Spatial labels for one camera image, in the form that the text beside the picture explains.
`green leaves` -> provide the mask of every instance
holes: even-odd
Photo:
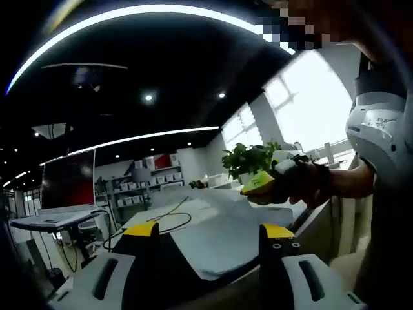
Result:
[[[257,174],[262,170],[269,170],[272,155],[279,150],[277,142],[268,142],[265,146],[254,145],[247,148],[242,143],[237,143],[234,150],[223,150],[227,155],[222,157],[224,168],[228,169],[233,179],[238,179],[241,174]]]

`ceiling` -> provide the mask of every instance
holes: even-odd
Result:
[[[45,21],[54,7],[36,4],[32,11],[29,7],[25,11],[30,14],[25,12],[10,33],[16,44],[3,60],[3,89],[24,59],[60,31],[113,8],[146,3],[153,1],[83,1],[48,35],[44,35]],[[263,14],[262,6],[247,0],[179,3],[213,8],[251,23]],[[3,98],[0,183],[30,171],[7,188],[36,186],[43,170],[39,164],[67,150],[154,132],[222,126],[244,103],[256,98],[290,58],[260,36],[206,17],[150,13],[92,25],[47,50]],[[50,67],[61,63],[113,66]],[[151,101],[145,100],[149,94]],[[51,140],[34,136],[32,127],[57,123],[67,123],[73,130]],[[151,148],[158,154],[187,147],[188,142],[204,147],[218,132],[115,144],[97,150],[96,165],[139,159],[153,154]]]

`person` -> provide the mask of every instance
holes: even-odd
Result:
[[[326,41],[353,43],[366,55],[374,69],[392,74],[392,65],[364,28],[360,18],[346,0],[264,0],[281,13],[288,14],[289,21],[297,26],[305,26]],[[408,1],[365,0],[371,14],[381,22],[390,37],[404,51],[409,63],[413,62],[413,22],[409,16]],[[289,202],[295,204],[303,200],[309,207],[316,208],[331,196],[344,198],[363,198],[373,196],[373,216],[371,240],[356,281],[355,293],[372,307],[385,303],[396,304],[404,296],[405,284],[399,279],[410,274],[411,267],[403,264],[403,256],[398,248],[403,248],[403,231],[408,233],[408,212],[406,205],[408,192],[384,191],[381,180],[375,175],[374,168],[364,160],[357,168],[348,171],[331,170],[327,190],[320,169],[307,163],[309,177],[297,180],[295,191]]]

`monitor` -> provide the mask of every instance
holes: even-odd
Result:
[[[94,205],[95,150],[66,156],[45,165],[42,209]]]

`led light strip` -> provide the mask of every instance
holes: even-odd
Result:
[[[87,148],[82,149],[82,150],[77,150],[75,152],[71,152],[71,153],[68,154],[68,156],[76,155],[76,154],[83,153],[83,152],[87,152],[88,150],[95,150],[95,149],[98,149],[100,147],[107,147],[109,145],[118,144],[118,143],[122,143],[122,142],[140,140],[140,139],[145,139],[145,138],[153,138],[153,137],[159,137],[159,136],[167,136],[169,134],[184,134],[186,132],[197,132],[197,131],[207,131],[207,130],[217,130],[217,129],[219,129],[219,126],[199,127],[199,128],[191,128],[191,129],[179,129],[179,130],[157,132],[155,134],[144,134],[142,136],[135,136],[135,137],[131,137],[131,138],[125,138],[125,139],[120,139],[120,140],[115,140],[115,141],[111,141],[111,142],[102,143],[102,144],[99,144],[99,145],[95,145],[94,147],[87,147]],[[52,160],[41,163],[39,166],[44,166],[47,163],[51,163],[52,161],[59,160],[61,158],[63,158],[63,156],[59,156],[59,157],[54,158]],[[23,173],[19,174],[18,176],[16,176],[13,180],[18,179],[18,178],[24,176],[25,174],[26,174],[26,172],[23,172]],[[11,183],[11,181],[8,181],[8,182],[4,183],[3,187],[6,187],[7,185],[9,185]]]
[[[108,63],[55,63],[54,65],[47,65],[41,68],[48,69],[48,68],[66,67],[66,66],[96,66],[96,67],[109,67],[109,68],[128,70],[128,67],[119,66],[119,65],[109,65]]]
[[[62,41],[64,38],[71,36],[72,34],[85,29],[86,27],[92,26],[94,24],[100,23],[102,21],[107,21],[112,18],[134,15],[134,14],[143,14],[143,13],[181,13],[181,14],[190,14],[195,16],[203,16],[211,19],[216,19],[229,23],[234,26],[238,26],[242,29],[248,30],[257,35],[264,34],[264,26],[254,26],[253,24],[247,23],[241,19],[238,19],[233,16],[229,16],[220,12],[207,10],[205,8],[197,8],[194,6],[185,6],[185,5],[138,5],[130,6],[128,8],[120,8],[117,10],[112,10],[106,13],[102,13],[91,18],[85,19],[78,24],[75,24],[66,30],[62,31],[60,34],[53,37],[51,40],[47,41],[42,45],[33,55],[31,55],[26,62],[20,67],[12,81],[10,82],[6,94],[10,92],[10,89],[13,87],[15,82],[21,77],[23,72],[40,56],[42,56],[49,48],[56,45],[58,42]],[[270,41],[269,36],[265,36],[264,39]],[[281,42],[281,48],[286,50],[290,54],[294,54],[295,51],[291,48],[285,48],[285,42]]]

